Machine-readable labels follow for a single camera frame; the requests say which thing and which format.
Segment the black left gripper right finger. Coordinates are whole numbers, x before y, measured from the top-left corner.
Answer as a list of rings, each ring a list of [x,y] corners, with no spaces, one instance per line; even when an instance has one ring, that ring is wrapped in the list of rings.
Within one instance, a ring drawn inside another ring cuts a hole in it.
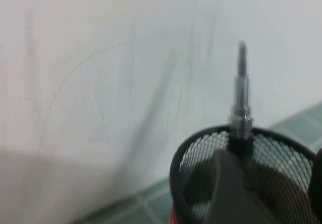
[[[312,211],[321,222],[321,149],[317,152],[308,189]]]

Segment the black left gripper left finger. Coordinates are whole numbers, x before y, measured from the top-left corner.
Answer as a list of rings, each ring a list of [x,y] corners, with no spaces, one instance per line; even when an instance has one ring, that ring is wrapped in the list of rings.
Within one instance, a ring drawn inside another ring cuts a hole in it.
[[[212,166],[215,183],[210,202],[210,223],[278,223],[247,191],[244,173],[232,153],[215,151]]]

